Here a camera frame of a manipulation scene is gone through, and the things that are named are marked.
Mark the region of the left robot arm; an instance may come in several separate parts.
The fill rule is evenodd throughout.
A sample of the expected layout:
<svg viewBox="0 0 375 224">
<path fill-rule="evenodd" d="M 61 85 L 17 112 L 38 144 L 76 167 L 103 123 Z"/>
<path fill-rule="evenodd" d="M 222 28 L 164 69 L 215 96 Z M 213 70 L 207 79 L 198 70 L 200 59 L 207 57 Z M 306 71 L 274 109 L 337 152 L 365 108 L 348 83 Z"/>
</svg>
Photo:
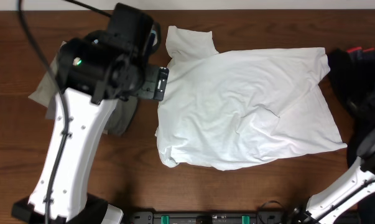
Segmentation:
<svg viewBox="0 0 375 224">
<path fill-rule="evenodd" d="M 123 211 L 87 192 L 104 127 L 118 101 L 135 96 L 161 101 L 169 71 L 149 64 L 160 25 L 125 4 L 109 14 L 106 30 L 64 44 L 57 69 L 55 119 L 44 168 L 34 191 L 11 214 L 25 223 L 120 223 Z"/>
</svg>

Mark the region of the white t-shirt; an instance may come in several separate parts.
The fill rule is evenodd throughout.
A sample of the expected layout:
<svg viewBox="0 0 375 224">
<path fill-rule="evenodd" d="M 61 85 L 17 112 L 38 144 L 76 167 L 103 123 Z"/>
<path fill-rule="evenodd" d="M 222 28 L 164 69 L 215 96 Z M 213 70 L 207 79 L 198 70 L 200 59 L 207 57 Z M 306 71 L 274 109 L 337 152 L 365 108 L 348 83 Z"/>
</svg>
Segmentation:
<svg viewBox="0 0 375 224">
<path fill-rule="evenodd" d="M 156 130 L 161 162 L 236 170 L 343 149 L 319 83 L 323 47 L 216 50 L 211 32 L 170 26 Z"/>
</svg>

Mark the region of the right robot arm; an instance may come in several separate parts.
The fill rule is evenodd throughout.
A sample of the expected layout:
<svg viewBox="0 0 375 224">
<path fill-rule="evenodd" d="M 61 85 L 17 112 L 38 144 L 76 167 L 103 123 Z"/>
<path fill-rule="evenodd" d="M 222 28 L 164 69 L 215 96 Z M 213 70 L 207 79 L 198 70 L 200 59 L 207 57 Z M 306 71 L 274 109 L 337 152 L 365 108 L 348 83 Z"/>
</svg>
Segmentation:
<svg viewBox="0 0 375 224">
<path fill-rule="evenodd" d="M 332 83 L 335 95 L 356 118 L 356 134 L 348 144 L 355 159 L 328 188 L 294 210 L 290 223 L 334 223 L 345 211 L 375 194 L 375 82 Z"/>
</svg>

